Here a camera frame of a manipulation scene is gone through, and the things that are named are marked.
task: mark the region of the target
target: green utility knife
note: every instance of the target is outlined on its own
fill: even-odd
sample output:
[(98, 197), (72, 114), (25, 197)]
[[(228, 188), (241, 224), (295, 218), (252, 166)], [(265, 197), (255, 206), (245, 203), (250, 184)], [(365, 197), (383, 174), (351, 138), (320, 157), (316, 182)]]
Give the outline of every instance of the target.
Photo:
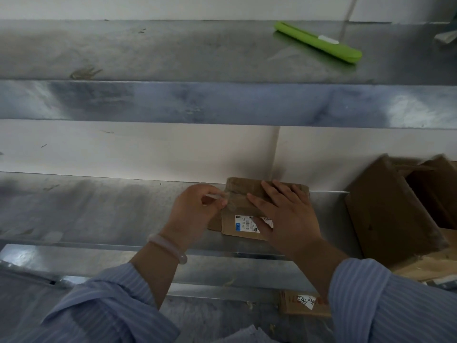
[(283, 34), (293, 37), (300, 42), (327, 52), (334, 57), (346, 61), (347, 63), (356, 63), (362, 57), (360, 50), (348, 47), (339, 43), (339, 41), (329, 38), (324, 35), (317, 36), (305, 30), (296, 28), (292, 25), (279, 21), (275, 24), (275, 29)]

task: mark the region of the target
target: shirt sleeve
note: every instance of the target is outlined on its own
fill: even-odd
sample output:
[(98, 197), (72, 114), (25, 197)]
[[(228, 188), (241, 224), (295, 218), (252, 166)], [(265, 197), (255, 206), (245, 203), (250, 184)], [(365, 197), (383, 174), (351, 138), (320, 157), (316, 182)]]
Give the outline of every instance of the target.
[(77, 285), (38, 328), (10, 341), (174, 342), (179, 334), (157, 310), (148, 284), (127, 263)]
[(457, 295), (393, 275), (372, 259), (344, 260), (328, 299), (339, 343), (445, 343), (457, 337)]

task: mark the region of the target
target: pale pink bangle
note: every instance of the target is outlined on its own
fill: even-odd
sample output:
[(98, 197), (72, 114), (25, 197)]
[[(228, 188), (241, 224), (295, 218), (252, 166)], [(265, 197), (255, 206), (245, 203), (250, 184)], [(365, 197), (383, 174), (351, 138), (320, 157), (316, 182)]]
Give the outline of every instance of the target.
[(187, 255), (181, 253), (179, 249), (168, 239), (163, 238), (160, 235), (149, 235), (147, 241), (153, 242), (161, 246), (162, 248), (168, 250), (171, 254), (173, 254), (173, 256), (175, 256), (178, 259), (180, 265), (184, 265), (187, 262)]

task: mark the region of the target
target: blue striped shirt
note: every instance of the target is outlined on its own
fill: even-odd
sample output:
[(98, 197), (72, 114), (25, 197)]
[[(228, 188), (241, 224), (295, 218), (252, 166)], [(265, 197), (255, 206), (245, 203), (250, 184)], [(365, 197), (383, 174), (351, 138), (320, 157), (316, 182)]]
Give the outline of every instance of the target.
[[(337, 342), (457, 342), (457, 295), (347, 259), (328, 296)], [(174, 342), (179, 329), (156, 308), (130, 264), (76, 286), (42, 324), (5, 342)]]

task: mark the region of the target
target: person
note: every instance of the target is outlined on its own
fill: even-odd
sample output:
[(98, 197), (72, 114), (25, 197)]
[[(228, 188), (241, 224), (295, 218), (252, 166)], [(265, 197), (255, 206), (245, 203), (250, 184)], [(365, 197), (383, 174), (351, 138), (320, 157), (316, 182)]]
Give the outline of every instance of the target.
[[(273, 184), (262, 182), (273, 203), (247, 197), (274, 229), (254, 222), (328, 299), (337, 342), (457, 342), (457, 295), (394, 275), (375, 260), (349, 258), (322, 238), (305, 193)], [(158, 311), (178, 265), (173, 248), (184, 253), (226, 204), (214, 186), (187, 188), (159, 233), (171, 247), (148, 242), (129, 263), (76, 286), (39, 327), (7, 341), (173, 342), (180, 331)]]

